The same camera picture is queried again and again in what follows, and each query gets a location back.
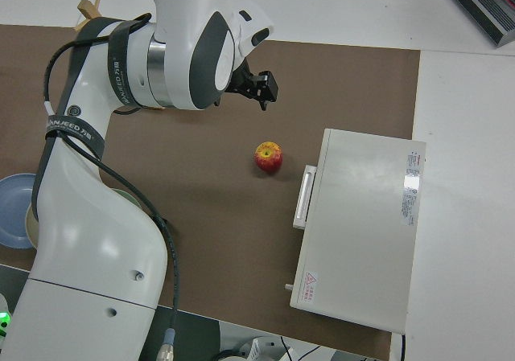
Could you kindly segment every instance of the green light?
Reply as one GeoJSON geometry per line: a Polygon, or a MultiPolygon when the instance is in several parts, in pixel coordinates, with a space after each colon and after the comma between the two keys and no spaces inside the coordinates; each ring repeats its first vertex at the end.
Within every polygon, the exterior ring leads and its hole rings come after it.
{"type": "Polygon", "coordinates": [[[10,322],[10,315],[9,313],[2,311],[0,312],[0,326],[1,327],[7,327],[10,322]]]}

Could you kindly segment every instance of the sticker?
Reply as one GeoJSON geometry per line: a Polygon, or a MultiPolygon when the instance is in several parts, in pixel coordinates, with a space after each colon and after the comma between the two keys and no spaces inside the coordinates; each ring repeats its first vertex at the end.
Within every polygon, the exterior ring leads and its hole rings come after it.
{"type": "Polygon", "coordinates": [[[318,279],[319,274],[313,273],[312,271],[306,271],[304,274],[301,302],[313,303],[313,300],[315,299],[316,282],[318,279]]]}
{"type": "Polygon", "coordinates": [[[401,221],[406,226],[414,226],[417,217],[417,196],[420,188],[420,164],[422,155],[413,151],[406,161],[404,191],[402,192],[401,221]]]}

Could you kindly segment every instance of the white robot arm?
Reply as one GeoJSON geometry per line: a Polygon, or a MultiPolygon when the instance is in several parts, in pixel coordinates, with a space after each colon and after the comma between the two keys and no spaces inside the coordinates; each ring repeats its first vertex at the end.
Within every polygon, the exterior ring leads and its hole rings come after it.
{"type": "MultiPolygon", "coordinates": [[[[113,111],[121,105],[205,109],[223,92],[256,99],[262,109],[276,99],[271,73],[253,76],[245,60],[272,31],[257,7],[154,1],[156,24],[147,15],[97,18],[68,46],[68,80],[56,112],[47,105],[47,143],[33,190],[38,252],[1,361],[139,357],[163,287],[167,248],[163,219],[152,206],[154,220],[101,181],[113,111]]],[[[173,357],[172,345],[168,335],[159,359],[173,357]]]]}

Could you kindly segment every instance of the black cable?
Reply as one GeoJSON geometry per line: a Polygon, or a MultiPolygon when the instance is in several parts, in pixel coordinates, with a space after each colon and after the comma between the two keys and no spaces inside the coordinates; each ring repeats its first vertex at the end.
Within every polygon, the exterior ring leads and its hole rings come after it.
{"type": "Polygon", "coordinates": [[[178,306],[179,306],[179,265],[177,261],[177,252],[175,250],[175,244],[173,238],[171,236],[170,231],[168,230],[167,223],[163,219],[163,217],[159,214],[157,208],[155,208],[154,204],[131,182],[129,182],[126,178],[121,176],[118,172],[108,167],[99,159],[93,157],[91,154],[82,150],[76,143],[74,143],[66,133],[62,133],[57,131],[57,136],[62,138],[66,145],[70,146],[73,150],[75,150],[80,156],[86,158],[93,164],[95,164],[98,168],[103,170],[105,173],[109,174],[113,178],[115,178],[118,182],[123,184],[129,190],[131,190],[145,206],[150,210],[152,214],[152,220],[157,225],[159,231],[163,234],[165,240],[168,243],[168,247],[170,249],[171,259],[174,267],[174,297],[173,297],[173,306],[171,307],[171,320],[170,327],[175,329],[175,321],[177,319],[178,306]]]}
{"type": "MultiPolygon", "coordinates": [[[[140,15],[139,17],[135,18],[135,21],[139,21],[138,23],[134,24],[130,28],[130,33],[134,33],[136,30],[141,29],[144,27],[149,21],[150,18],[152,18],[152,14],[146,13],[143,15],[140,15]]],[[[61,46],[54,55],[50,58],[50,61],[48,62],[47,69],[45,70],[45,75],[43,78],[43,97],[45,101],[50,101],[50,93],[48,92],[48,87],[50,85],[50,75],[52,73],[52,69],[57,61],[57,59],[68,49],[72,47],[81,47],[81,46],[92,46],[92,45],[98,45],[100,43],[107,43],[109,41],[109,36],[104,35],[101,37],[96,37],[92,39],[82,39],[82,40],[75,40],[72,42],[68,42],[65,45],[61,46]]]]}
{"type": "Polygon", "coordinates": [[[402,336],[402,347],[401,347],[401,361],[404,361],[404,356],[406,355],[406,336],[402,336]]]}
{"type": "Polygon", "coordinates": [[[232,351],[232,350],[221,351],[217,355],[214,355],[211,358],[211,361],[221,361],[222,359],[227,359],[228,357],[231,357],[233,355],[240,355],[240,353],[237,351],[232,351]]]}
{"type": "Polygon", "coordinates": [[[318,350],[320,348],[320,345],[318,345],[316,348],[308,351],[307,353],[305,353],[301,358],[299,358],[298,361],[300,361],[301,359],[303,359],[304,357],[306,357],[307,355],[310,355],[311,353],[313,353],[314,351],[318,350]]]}
{"type": "MultiPolygon", "coordinates": [[[[282,345],[284,346],[284,349],[286,350],[286,354],[288,355],[288,359],[290,359],[290,361],[293,361],[291,359],[291,356],[290,356],[290,352],[288,351],[288,347],[286,346],[286,344],[284,343],[284,338],[281,336],[281,342],[282,342],[282,345]]],[[[301,359],[303,359],[304,357],[310,355],[311,353],[313,353],[314,351],[317,351],[318,349],[320,349],[320,345],[318,345],[317,347],[311,349],[310,351],[308,351],[307,353],[304,353],[302,356],[299,357],[299,359],[297,361],[300,361],[301,359]]]]}
{"type": "Polygon", "coordinates": [[[122,116],[127,116],[128,114],[139,112],[142,108],[134,108],[130,110],[115,110],[113,111],[114,114],[119,114],[122,116]]]}
{"type": "Polygon", "coordinates": [[[282,342],[282,345],[284,346],[284,350],[286,351],[286,354],[288,355],[288,358],[290,359],[290,361],[293,361],[293,359],[291,359],[290,352],[288,351],[288,347],[284,343],[284,338],[282,336],[281,336],[281,342],[282,342]]]}

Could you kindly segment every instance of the silver metal ring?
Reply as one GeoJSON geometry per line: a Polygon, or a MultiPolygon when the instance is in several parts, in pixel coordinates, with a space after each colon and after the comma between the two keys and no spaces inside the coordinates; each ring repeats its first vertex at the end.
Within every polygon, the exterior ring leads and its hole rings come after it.
{"type": "Polygon", "coordinates": [[[150,90],[155,100],[166,108],[173,107],[170,96],[168,96],[167,83],[164,78],[164,53],[167,49],[165,43],[155,40],[152,35],[148,46],[147,70],[150,90]]]}

